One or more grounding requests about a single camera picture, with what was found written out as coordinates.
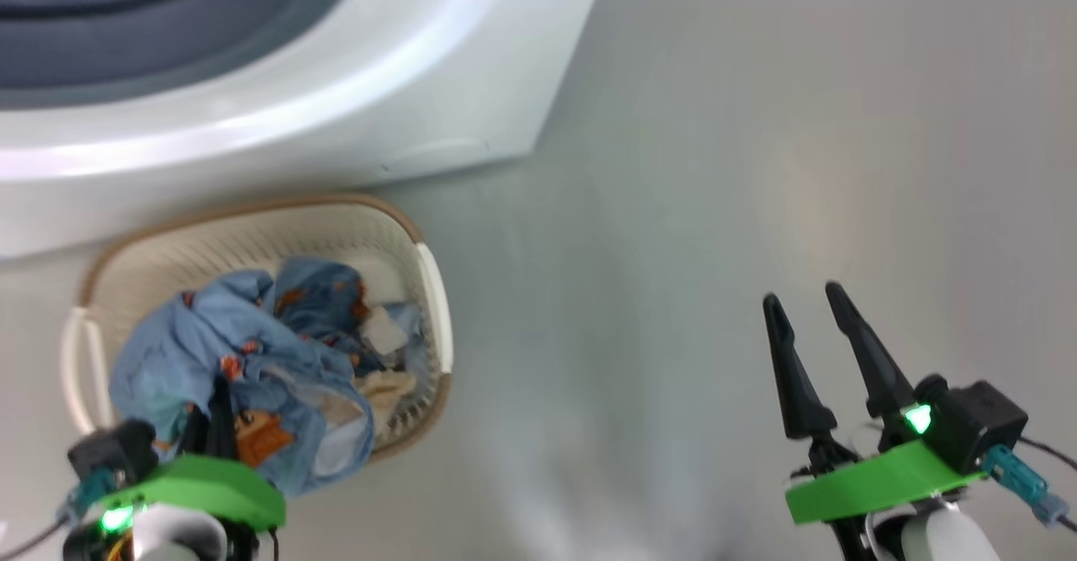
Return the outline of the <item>grey rubber door gasket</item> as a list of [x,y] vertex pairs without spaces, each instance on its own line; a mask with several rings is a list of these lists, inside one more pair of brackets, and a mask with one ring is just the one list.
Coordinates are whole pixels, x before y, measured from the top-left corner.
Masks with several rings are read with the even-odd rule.
[[137,98],[253,64],[340,0],[0,0],[0,110]]

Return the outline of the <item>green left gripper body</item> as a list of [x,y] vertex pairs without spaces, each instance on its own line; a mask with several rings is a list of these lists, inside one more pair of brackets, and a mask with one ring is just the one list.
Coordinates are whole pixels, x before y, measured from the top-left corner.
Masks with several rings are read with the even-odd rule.
[[115,489],[110,479],[90,483],[84,495],[88,507],[104,510],[151,504],[204,511],[232,523],[269,532],[286,523],[286,500],[257,469],[242,462],[208,455],[180,455],[159,464],[145,480]]

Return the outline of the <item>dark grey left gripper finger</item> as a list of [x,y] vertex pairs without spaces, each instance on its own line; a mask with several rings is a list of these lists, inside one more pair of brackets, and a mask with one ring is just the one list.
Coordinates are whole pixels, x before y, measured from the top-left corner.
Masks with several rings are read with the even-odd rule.
[[210,418],[199,407],[188,406],[185,426],[178,439],[178,454],[205,455],[209,426]]
[[213,393],[209,399],[209,455],[238,461],[235,413],[230,403],[230,381],[224,376],[215,377]]

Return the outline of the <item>light blue printed garment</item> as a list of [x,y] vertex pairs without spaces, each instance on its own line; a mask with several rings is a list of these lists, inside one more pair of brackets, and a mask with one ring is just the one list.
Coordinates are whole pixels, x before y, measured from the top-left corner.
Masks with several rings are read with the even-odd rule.
[[118,351],[110,397],[125,418],[150,423],[171,458],[188,406],[207,409],[215,377],[226,377],[240,461],[299,497],[366,464],[374,413],[346,357],[272,315],[276,277],[234,271],[159,305]]

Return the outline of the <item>cream white cloth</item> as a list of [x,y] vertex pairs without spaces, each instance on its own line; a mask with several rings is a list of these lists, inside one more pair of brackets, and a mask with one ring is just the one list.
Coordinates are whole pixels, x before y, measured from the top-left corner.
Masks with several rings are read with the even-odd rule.
[[376,305],[358,327],[358,392],[369,402],[374,433],[388,436],[394,415],[426,385],[426,339],[416,304]]

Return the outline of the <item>white front-load washing machine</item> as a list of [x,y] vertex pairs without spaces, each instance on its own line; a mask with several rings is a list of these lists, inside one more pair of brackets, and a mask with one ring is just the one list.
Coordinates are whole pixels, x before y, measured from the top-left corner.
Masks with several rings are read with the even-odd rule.
[[485,140],[476,165],[523,156],[595,1],[340,0],[222,76],[0,110],[0,261],[218,205],[431,176],[381,166],[431,140]]

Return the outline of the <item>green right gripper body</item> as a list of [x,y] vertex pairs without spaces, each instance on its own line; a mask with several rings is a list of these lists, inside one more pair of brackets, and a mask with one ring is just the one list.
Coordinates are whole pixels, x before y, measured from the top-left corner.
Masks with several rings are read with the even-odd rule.
[[795,485],[786,491],[785,500],[793,523],[827,523],[885,511],[981,479],[984,473],[977,469],[964,475],[951,468],[926,438],[915,433],[912,441],[886,453],[842,464]]

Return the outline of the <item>cream perforated laundry basket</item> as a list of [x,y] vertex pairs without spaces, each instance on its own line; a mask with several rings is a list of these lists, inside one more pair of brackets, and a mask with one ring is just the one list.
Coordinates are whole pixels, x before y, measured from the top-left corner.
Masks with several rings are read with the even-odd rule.
[[76,434],[118,420],[108,378],[143,315],[181,290],[202,287],[230,271],[272,271],[295,256],[353,266],[370,303],[419,305],[423,379],[379,430],[372,462],[421,441],[440,420],[453,384],[454,332],[445,283],[414,220],[358,193],[218,209],[166,221],[104,248],[81,281],[61,336],[59,381]]

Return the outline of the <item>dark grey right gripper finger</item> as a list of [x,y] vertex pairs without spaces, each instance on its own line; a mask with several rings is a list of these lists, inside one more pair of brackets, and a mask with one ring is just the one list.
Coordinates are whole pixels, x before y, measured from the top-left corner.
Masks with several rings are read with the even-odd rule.
[[764,297],[763,312],[786,438],[807,441],[828,437],[837,427],[837,419],[819,399],[819,392],[805,371],[795,347],[795,331],[777,294]]
[[894,362],[889,349],[851,300],[845,287],[828,281],[825,294],[839,331],[851,343],[867,391],[866,407],[870,418],[900,413],[915,403],[913,388]]

